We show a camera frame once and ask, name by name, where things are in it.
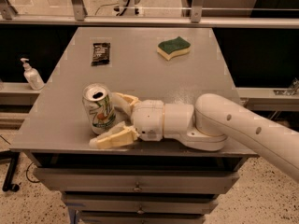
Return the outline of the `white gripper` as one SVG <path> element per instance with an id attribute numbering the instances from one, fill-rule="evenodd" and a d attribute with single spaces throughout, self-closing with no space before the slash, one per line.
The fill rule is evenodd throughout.
<path id="1" fill-rule="evenodd" d="M 124 121 L 89 142 L 89 146 L 98 149 L 111 149 L 131 145 L 139 137 L 143 141 L 163 139 L 164 103 L 160 100 L 140 100 L 129 94 L 112 93 L 112 104 L 116 110 L 130 117 L 134 126 Z"/>

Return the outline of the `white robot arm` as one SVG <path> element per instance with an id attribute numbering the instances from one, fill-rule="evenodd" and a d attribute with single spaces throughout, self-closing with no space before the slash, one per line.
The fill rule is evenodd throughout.
<path id="1" fill-rule="evenodd" d="M 299 132 L 222 96 L 203 94 L 194 105 L 140 101 L 122 93 L 116 93 L 114 99 L 131 124 L 122 121 L 91 139 L 93 148 L 111 149 L 131 145 L 138 139 L 149 142 L 167 138 L 186 147 L 218 151 L 230 137 L 299 182 Z"/>

